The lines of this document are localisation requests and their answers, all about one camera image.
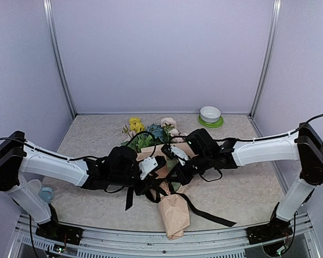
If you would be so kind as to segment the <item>pink rose stem bunch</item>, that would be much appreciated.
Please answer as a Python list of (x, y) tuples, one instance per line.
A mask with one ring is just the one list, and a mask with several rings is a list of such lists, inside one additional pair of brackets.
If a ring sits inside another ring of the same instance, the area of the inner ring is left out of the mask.
[(176, 128), (169, 130), (169, 135), (171, 137), (171, 142), (182, 143), (184, 139), (188, 136), (188, 133), (181, 133)]

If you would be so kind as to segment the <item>black printed ribbon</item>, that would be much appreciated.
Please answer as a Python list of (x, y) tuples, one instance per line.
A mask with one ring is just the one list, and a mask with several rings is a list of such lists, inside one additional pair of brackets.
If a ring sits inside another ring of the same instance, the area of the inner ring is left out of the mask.
[(153, 195), (151, 193), (151, 190), (149, 189), (147, 192), (144, 193), (145, 197), (153, 202), (153, 203), (159, 203), (161, 201), (161, 197), (160, 195), (163, 195), (163, 197), (167, 197), (169, 196), (165, 190), (163, 190), (161, 188), (161, 184), (165, 182), (166, 185), (168, 186), (168, 189), (170, 190), (170, 195), (176, 195), (176, 196), (179, 196), (181, 197), (182, 199), (184, 199), (187, 203), (187, 206), (190, 208), (190, 210), (196, 214), (197, 216), (201, 217), (201, 218), (204, 218), (206, 220), (209, 220), (209, 221), (212, 221), (214, 223), (217, 223), (217, 224), (220, 224), (220, 225), (223, 225), (225, 227), (233, 227), (234, 225), (237, 224), (237, 222), (234, 222), (234, 221), (231, 221), (231, 220), (227, 220), (227, 219), (224, 219), (224, 218), (221, 218), (221, 217), (217, 217), (215, 215), (212, 215), (210, 213), (207, 213), (205, 211), (201, 211), (201, 210), (198, 210), (194, 205), (193, 203), (191, 202), (191, 200), (188, 198), (188, 196), (184, 193), (179, 193), (179, 192), (176, 192), (175, 189), (174, 189), (174, 186), (172, 184), (172, 181), (170, 180), (166, 180), (166, 179), (162, 179), (160, 181), (160, 184), (157, 185), (156, 187), (152, 188), (152, 190), (155, 192), (155, 195)]

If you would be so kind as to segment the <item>yellow fake flower stem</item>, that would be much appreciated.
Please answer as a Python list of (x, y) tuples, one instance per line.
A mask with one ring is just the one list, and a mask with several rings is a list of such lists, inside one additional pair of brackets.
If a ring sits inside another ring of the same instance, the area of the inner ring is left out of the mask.
[(129, 125), (125, 125), (122, 132), (127, 135), (127, 139), (121, 145), (128, 146), (137, 153), (141, 149), (157, 145), (155, 136), (146, 130), (139, 117), (130, 117)]

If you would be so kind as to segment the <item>blue fake flower stem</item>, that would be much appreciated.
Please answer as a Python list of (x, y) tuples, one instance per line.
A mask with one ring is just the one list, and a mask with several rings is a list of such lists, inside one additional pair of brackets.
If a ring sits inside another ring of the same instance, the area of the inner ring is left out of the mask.
[(164, 129), (161, 125), (157, 124), (151, 124), (147, 127), (147, 131), (152, 133), (155, 139), (160, 140), (161, 142), (164, 142)]

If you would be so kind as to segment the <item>green pink wrapping paper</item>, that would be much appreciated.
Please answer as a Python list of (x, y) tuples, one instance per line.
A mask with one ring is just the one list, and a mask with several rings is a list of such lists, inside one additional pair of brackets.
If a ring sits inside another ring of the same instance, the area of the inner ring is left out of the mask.
[[(193, 151), (186, 145), (186, 143), (177, 143), (174, 144), (176, 147), (184, 151), (189, 157), (193, 157), (195, 154)], [(158, 145), (156, 148), (155, 155), (161, 154), (166, 157), (161, 152), (162, 145)], [(141, 149), (141, 153), (138, 154), (138, 158), (145, 158), (148, 154), (151, 154), (153, 147), (145, 147)], [(169, 172), (167, 166), (159, 169), (157, 171), (157, 179), (166, 178), (167, 173)], [(161, 183), (161, 188), (165, 190), (167, 194), (170, 194), (169, 187), (167, 184)], [(179, 239), (184, 235), (184, 229), (190, 225), (189, 210), (186, 204), (186, 201), (179, 196), (163, 196), (162, 194), (156, 194), (152, 190), (153, 197), (161, 197), (161, 201), (158, 204), (158, 211), (166, 232), (166, 236), (169, 240)]]

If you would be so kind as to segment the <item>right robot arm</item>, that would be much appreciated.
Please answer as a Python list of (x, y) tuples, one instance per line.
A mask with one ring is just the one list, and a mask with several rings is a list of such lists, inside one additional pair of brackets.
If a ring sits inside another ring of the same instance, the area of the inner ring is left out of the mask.
[(316, 187), (323, 184), (323, 140), (309, 122), (300, 123), (298, 128), (286, 133), (252, 139), (215, 140), (201, 128), (188, 135), (185, 141), (195, 156), (179, 156), (172, 170), (182, 185), (209, 169), (222, 171), (264, 162), (276, 165), (287, 192), (277, 204), (273, 220), (264, 228), (271, 239), (285, 231), (285, 222), (290, 221)]

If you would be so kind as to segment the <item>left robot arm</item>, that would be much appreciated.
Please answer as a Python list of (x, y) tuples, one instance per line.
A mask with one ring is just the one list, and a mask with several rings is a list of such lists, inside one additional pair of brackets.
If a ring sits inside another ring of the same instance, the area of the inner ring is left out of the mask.
[(40, 196), (42, 178), (53, 178), (86, 190), (110, 187), (141, 195), (155, 182), (157, 171), (166, 166), (163, 156), (150, 154), (138, 160), (128, 146), (114, 147), (104, 157), (69, 157), (43, 149), (15, 131), (0, 138), (0, 191), (18, 204), (53, 239), (65, 231), (54, 207)]

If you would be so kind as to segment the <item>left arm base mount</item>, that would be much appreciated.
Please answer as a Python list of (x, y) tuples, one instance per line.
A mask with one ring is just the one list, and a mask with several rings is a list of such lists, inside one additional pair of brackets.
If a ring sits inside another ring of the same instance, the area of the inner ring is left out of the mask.
[(65, 244), (79, 245), (83, 229), (74, 226), (48, 222), (38, 225), (36, 235), (46, 239), (63, 242)]

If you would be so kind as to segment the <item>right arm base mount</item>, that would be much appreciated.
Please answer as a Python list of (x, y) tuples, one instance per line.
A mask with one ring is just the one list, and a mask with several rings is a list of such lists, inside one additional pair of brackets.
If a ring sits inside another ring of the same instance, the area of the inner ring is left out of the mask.
[(293, 230), (289, 222), (278, 220), (274, 222), (270, 221), (263, 225), (248, 227), (246, 233), (249, 244), (254, 245), (292, 235)]

